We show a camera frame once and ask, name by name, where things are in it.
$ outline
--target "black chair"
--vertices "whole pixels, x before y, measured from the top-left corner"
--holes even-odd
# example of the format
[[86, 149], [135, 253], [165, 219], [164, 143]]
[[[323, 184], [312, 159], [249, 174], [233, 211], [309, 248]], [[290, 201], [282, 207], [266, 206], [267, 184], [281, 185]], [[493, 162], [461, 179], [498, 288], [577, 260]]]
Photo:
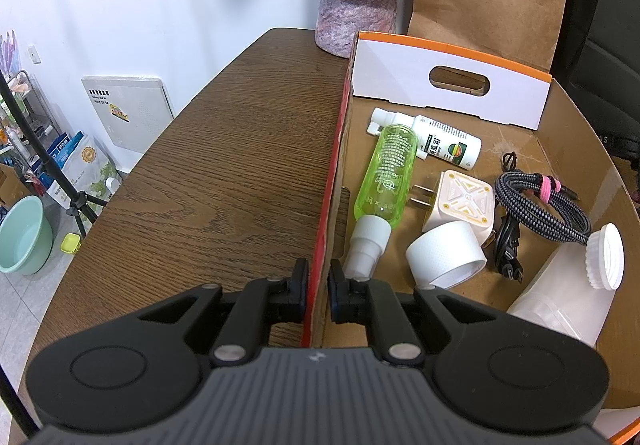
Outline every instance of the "black chair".
[[609, 154], [637, 171], [640, 0], [566, 0], [552, 74]]

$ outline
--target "white screw cap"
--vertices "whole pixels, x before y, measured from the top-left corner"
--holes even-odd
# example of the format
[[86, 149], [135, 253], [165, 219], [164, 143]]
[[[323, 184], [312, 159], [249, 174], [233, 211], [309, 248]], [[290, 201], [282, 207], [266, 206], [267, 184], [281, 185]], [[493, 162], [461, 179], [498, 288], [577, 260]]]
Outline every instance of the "white screw cap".
[[612, 222], [589, 236], [586, 266], [587, 277], [594, 288], [611, 291], [620, 286], [625, 253], [620, 232]]
[[453, 288], [486, 265], [476, 234], [466, 221], [446, 222], [422, 234], [405, 255], [418, 288]]
[[356, 221], [344, 262], [347, 279], [370, 279], [391, 236], [391, 225], [378, 216], [362, 216]]

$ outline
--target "pink cable tie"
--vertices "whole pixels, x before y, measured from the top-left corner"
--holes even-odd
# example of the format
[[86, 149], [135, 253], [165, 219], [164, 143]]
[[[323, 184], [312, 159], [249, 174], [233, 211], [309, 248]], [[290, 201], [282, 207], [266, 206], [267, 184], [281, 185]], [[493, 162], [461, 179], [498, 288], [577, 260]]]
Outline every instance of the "pink cable tie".
[[540, 200], [548, 205], [551, 197], [551, 180], [549, 176], [542, 176], [542, 184], [540, 185]]
[[549, 199], [551, 198], [551, 181], [554, 184], [554, 192], [560, 192], [562, 188], [562, 184], [560, 180], [552, 177], [552, 176], [542, 176], [542, 184], [540, 185], [540, 199], [545, 205], [548, 205]]

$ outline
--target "wooden table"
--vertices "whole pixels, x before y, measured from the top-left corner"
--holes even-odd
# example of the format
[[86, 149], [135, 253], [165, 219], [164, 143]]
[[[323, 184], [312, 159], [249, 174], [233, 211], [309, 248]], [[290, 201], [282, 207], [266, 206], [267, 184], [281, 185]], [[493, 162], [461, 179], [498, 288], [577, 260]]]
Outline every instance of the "wooden table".
[[[195, 285], [237, 290], [310, 259], [346, 67], [312, 31], [278, 28], [216, 76], [100, 215], [31, 356]], [[297, 345], [301, 331], [274, 328], [272, 340]]]

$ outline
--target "tripod stand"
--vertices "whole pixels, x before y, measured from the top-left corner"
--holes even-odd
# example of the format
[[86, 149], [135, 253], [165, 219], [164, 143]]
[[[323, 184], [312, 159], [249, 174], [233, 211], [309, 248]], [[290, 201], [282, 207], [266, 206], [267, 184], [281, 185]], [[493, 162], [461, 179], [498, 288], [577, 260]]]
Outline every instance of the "tripod stand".
[[0, 94], [4, 99], [4, 103], [9, 108], [9, 111], [13, 115], [15, 122], [18, 124], [25, 137], [33, 147], [36, 154], [40, 157], [47, 174], [49, 174], [55, 181], [58, 182], [58, 185], [65, 191], [65, 194], [69, 196], [70, 205], [66, 210], [66, 213], [69, 216], [74, 216], [76, 218], [76, 223], [78, 223], [78, 229], [80, 230], [80, 237], [84, 239], [86, 237], [86, 231], [84, 230], [84, 224], [82, 224], [82, 219], [80, 218], [80, 213], [82, 212], [86, 218], [89, 220], [91, 224], [95, 223], [97, 220], [97, 216], [94, 210], [88, 205], [88, 203], [93, 203], [99, 206], [106, 206], [107, 202], [96, 198], [90, 194], [84, 192], [84, 190], [76, 190], [71, 182], [67, 179], [67, 177], [63, 174], [58, 164], [53, 160], [53, 158], [49, 155], [47, 150], [41, 144], [38, 136], [33, 132], [31, 125], [22, 114], [20, 107], [15, 102], [14, 95], [9, 89], [9, 85], [4, 79], [4, 75], [0, 72]]

